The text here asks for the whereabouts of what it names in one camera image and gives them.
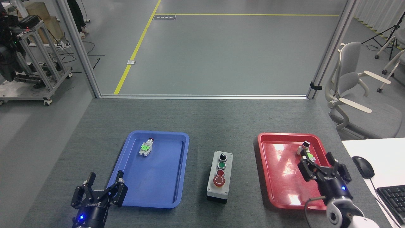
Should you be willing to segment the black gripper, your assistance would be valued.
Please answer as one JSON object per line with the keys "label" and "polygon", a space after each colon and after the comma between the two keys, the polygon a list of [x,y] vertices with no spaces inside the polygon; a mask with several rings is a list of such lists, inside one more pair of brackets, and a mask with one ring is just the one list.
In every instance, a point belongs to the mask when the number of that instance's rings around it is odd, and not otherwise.
{"label": "black gripper", "polygon": [[92,185],[97,175],[90,172],[88,179],[75,188],[72,197],[71,206],[78,209],[76,217],[73,218],[73,228],[105,227],[110,203],[121,207],[128,191],[123,175],[123,171],[119,170],[113,185],[103,191],[101,201],[92,202],[94,200]]}
{"label": "black gripper", "polygon": [[[304,149],[301,150],[301,158],[297,166],[304,180],[309,182],[311,179],[316,178],[317,172],[322,172],[323,174],[324,172],[320,166],[307,158],[307,154],[308,153]],[[347,183],[352,181],[352,178],[346,165],[340,164],[338,160],[333,157],[331,152],[326,153],[326,159],[331,165],[330,174],[332,176],[339,176],[341,178],[319,178],[319,192],[321,196],[325,197],[323,202],[330,202],[331,200],[338,198],[349,198],[352,200],[353,196],[346,186]]]}

